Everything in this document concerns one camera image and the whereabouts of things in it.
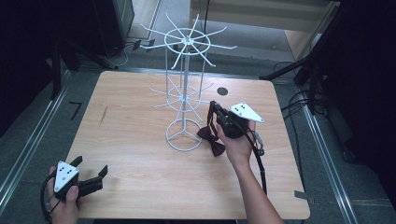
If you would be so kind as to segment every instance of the finger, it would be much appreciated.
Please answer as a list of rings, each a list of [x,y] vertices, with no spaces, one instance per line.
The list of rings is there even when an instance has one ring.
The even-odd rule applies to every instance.
[[[256,130],[256,121],[254,120],[250,120],[247,124],[247,126],[249,127],[249,129],[251,131],[255,131]]]
[[[84,204],[85,203],[85,197],[80,197],[79,199],[77,199],[77,203],[78,204]]]
[[[56,169],[56,167],[55,166],[51,166],[50,168],[49,168],[49,174],[52,174],[52,172],[54,171]],[[50,197],[52,197],[52,195],[53,195],[53,185],[54,185],[54,178],[51,178],[50,180],[49,180],[49,182],[47,183],[47,190],[48,190],[48,193],[49,193],[49,196]]]
[[[78,197],[78,187],[72,186],[66,194],[66,204],[76,205],[76,199]]]
[[[219,137],[219,139],[223,139],[223,137],[225,136],[224,135],[224,131],[222,130],[222,128],[221,128],[221,125],[219,125],[219,124],[216,124],[216,129],[218,130],[218,137]]]

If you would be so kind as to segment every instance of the gray floor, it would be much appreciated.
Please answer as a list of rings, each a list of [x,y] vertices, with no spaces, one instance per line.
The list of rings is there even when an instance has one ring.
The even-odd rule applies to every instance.
[[[170,24],[171,26],[165,24],[167,20],[165,20],[164,12],[167,12],[172,18],[172,15],[175,14],[171,11],[174,9],[172,4],[184,6],[183,4],[187,4],[186,2],[188,1],[162,0],[154,29],[165,31],[172,28],[172,24]],[[183,23],[185,22],[183,15],[178,14],[177,17],[181,20],[175,20],[175,22],[180,22],[178,23],[180,25],[187,24]],[[216,31],[223,25],[217,22],[209,22],[207,30]],[[271,74],[274,69],[277,70],[287,65],[287,63],[277,65],[279,62],[292,61],[290,50],[287,42],[285,42],[286,37],[282,35],[282,31],[272,29],[265,31],[263,29],[260,32],[268,35],[268,37],[258,38],[258,35],[252,35],[251,37],[254,38],[248,39],[244,34],[249,33],[248,28],[256,30],[254,27],[243,27],[247,30],[244,34],[238,34],[233,30],[238,30],[241,27],[238,28],[231,24],[227,24],[227,26],[230,29],[227,29],[216,41],[223,45],[238,45],[238,50],[211,51],[208,58],[217,67],[207,67],[206,72],[211,73],[208,74],[209,76],[258,78],[258,76]],[[159,36],[151,35],[151,38],[156,39],[155,44],[161,44]],[[127,49],[126,53],[128,62],[120,67],[121,71],[142,71],[137,68],[163,70],[164,68],[163,49],[155,49],[151,52],[146,52],[143,49],[134,51]],[[170,54],[169,57],[169,61],[173,62],[176,55]],[[125,57],[121,53],[118,57],[110,60],[114,63],[122,63],[125,61]],[[42,181],[48,174],[48,168],[51,165],[59,160],[64,161],[66,158],[97,78],[103,71],[97,64],[89,60],[81,58],[81,61],[81,69],[78,72],[71,73],[70,83],[64,98],[30,162],[28,162],[18,186],[7,201],[7,206],[4,210],[0,210],[0,223],[45,223],[40,214],[38,200]],[[192,60],[191,70],[200,71],[201,64],[202,60]],[[294,73],[290,72],[274,80],[281,107],[288,105],[290,97],[297,92],[297,88],[291,81],[293,76]],[[50,94],[51,86],[48,86],[0,139],[1,179],[6,179],[14,162],[20,156],[30,134],[50,103]],[[76,106],[71,105],[71,101],[82,103],[82,107],[74,119],[71,118],[76,111]],[[341,145],[335,137],[330,122],[323,116],[316,116],[316,119],[359,223],[396,223],[395,210],[391,207],[384,190],[378,183],[376,174],[365,165],[345,162]],[[315,198],[315,203],[309,204],[311,217],[305,223],[345,223],[304,111],[300,110],[294,114],[293,120],[300,143],[299,149],[306,192],[309,197]],[[290,119],[286,119],[285,123],[297,160],[295,131]],[[300,223],[299,220],[285,220],[285,222]],[[92,223],[92,220],[81,220],[81,223]]]

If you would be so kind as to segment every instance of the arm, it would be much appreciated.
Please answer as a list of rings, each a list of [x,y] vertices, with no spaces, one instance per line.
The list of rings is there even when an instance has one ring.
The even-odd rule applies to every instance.
[[[249,128],[254,131],[256,123],[249,122]],[[245,136],[231,139],[224,135],[220,125],[217,125],[219,138],[224,143],[227,157],[235,169],[242,191],[247,221],[256,223],[283,223],[279,214],[268,200],[256,176],[250,169],[251,145]]]
[[[49,169],[49,173],[51,174],[56,168],[52,166]],[[51,223],[53,224],[76,224],[78,223],[78,208],[76,204],[76,200],[78,197],[78,187],[73,186],[67,191],[66,200],[65,202],[59,202],[53,196],[53,185],[54,185],[54,178],[52,178],[48,185],[47,190],[49,192],[49,204],[50,209],[52,209],[50,216],[51,216]]]

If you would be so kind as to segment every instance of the wooden table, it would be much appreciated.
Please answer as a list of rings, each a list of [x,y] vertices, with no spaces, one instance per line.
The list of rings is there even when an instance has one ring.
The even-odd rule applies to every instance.
[[[191,86],[199,86],[191,77]],[[205,77],[202,100],[224,108],[248,103],[262,117],[257,132],[265,144],[268,197],[284,219],[306,219],[306,200],[274,86],[262,80]],[[219,87],[228,90],[221,96]],[[86,197],[85,218],[244,219],[242,195],[226,154],[214,157],[207,142],[189,152],[177,151],[165,139],[177,112],[153,108],[165,103],[165,75],[104,72],[78,129],[67,161],[82,156],[80,179],[97,176],[107,164],[104,188]],[[208,104],[197,113],[205,122]],[[199,121],[190,112],[187,117]],[[251,167],[260,181],[254,156]]]

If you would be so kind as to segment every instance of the white triangular marker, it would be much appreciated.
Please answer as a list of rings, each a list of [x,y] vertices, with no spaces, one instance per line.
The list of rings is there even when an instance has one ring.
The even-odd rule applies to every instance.
[[[243,119],[252,119],[263,123],[264,119],[260,117],[247,103],[243,102],[229,107],[230,111],[235,113],[236,116]]]
[[[63,161],[58,162],[57,169],[55,185],[53,187],[55,192],[61,190],[76,174],[78,174],[78,168]]]

